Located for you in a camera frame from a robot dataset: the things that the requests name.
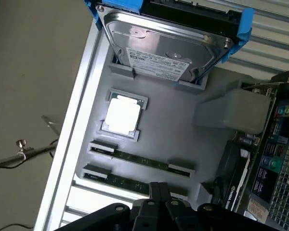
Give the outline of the grey printed parts rack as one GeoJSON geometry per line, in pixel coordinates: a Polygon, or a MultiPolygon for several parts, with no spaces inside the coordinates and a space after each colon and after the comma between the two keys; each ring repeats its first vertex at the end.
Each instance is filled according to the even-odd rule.
{"type": "Polygon", "coordinates": [[[142,195],[102,183],[83,179],[84,173],[102,178],[109,174],[151,183],[165,182],[188,191],[192,208],[212,202],[214,182],[226,143],[239,132],[260,134],[266,119],[257,109],[261,100],[243,99],[234,93],[234,100],[244,107],[225,117],[217,99],[235,89],[246,91],[254,86],[254,79],[237,72],[214,68],[205,78],[205,88],[189,87],[181,83],[138,75],[123,66],[109,51],[93,70],[97,85],[89,90],[83,142],[75,167],[66,206],[91,213],[112,203],[127,203],[146,199],[142,195]],[[143,110],[134,137],[103,130],[111,92],[144,100],[143,110]],[[191,177],[184,177],[159,169],[91,153],[89,147],[110,152],[115,150],[193,169],[191,177]]]}

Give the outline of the black Nvidia graphics card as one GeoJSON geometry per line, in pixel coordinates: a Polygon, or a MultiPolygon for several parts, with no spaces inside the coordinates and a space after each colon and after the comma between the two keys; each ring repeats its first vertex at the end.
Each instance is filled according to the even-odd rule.
{"type": "Polygon", "coordinates": [[[274,187],[284,156],[284,144],[278,143],[281,119],[276,117],[277,85],[255,88],[252,91],[235,89],[217,99],[225,117],[233,112],[245,110],[234,100],[234,93],[243,99],[261,100],[260,116],[266,119],[260,134],[239,132],[238,137],[226,143],[216,178],[212,202],[225,209],[236,211],[240,206],[251,211],[259,206],[260,211],[267,212],[267,206],[273,199],[274,187]]]}

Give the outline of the CPU with silver lid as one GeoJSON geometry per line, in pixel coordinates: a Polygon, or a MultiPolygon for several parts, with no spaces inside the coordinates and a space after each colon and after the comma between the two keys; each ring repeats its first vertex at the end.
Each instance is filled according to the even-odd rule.
{"type": "Polygon", "coordinates": [[[144,100],[111,92],[103,130],[134,137],[144,100]]]}

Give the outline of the green Dell motherboard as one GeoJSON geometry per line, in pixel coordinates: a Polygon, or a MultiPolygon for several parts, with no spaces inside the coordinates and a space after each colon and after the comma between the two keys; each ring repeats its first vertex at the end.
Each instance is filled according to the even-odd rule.
{"type": "Polygon", "coordinates": [[[253,136],[248,180],[235,211],[289,231],[289,71],[246,89],[271,102],[263,132],[253,136]]]}

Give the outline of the metal rod with thumbscrew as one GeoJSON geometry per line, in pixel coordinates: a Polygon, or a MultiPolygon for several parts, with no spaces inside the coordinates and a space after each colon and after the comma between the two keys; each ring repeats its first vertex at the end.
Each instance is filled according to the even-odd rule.
{"type": "Polygon", "coordinates": [[[19,140],[16,142],[16,144],[21,145],[20,151],[18,151],[16,155],[0,160],[0,169],[17,168],[25,162],[41,156],[42,154],[49,154],[51,158],[53,158],[58,144],[58,139],[56,139],[52,141],[48,146],[34,149],[31,147],[25,148],[24,141],[25,140],[19,140]]]}

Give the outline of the silver hard disk drive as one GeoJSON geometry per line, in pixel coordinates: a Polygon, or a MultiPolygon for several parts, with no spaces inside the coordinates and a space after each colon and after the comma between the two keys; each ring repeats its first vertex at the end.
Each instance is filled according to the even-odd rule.
{"type": "Polygon", "coordinates": [[[96,9],[117,59],[137,74],[196,83],[234,44],[227,37],[110,6],[96,9]]]}

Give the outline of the blue and black disk carrier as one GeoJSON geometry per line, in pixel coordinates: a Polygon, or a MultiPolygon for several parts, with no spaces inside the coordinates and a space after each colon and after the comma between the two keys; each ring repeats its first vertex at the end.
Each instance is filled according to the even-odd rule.
{"type": "Polygon", "coordinates": [[[102,24],[96,7],[100,4],[229,38],[234,45],[222,58],[218,59],[222,63],[227,62],[232,54],[239,51],[249,41],[252,32],[253,8],[245,8],[241,12],[232,10],[224,12],[182,0],[83,1],[93,14],[99,29],[102,28],[102,24]]]}

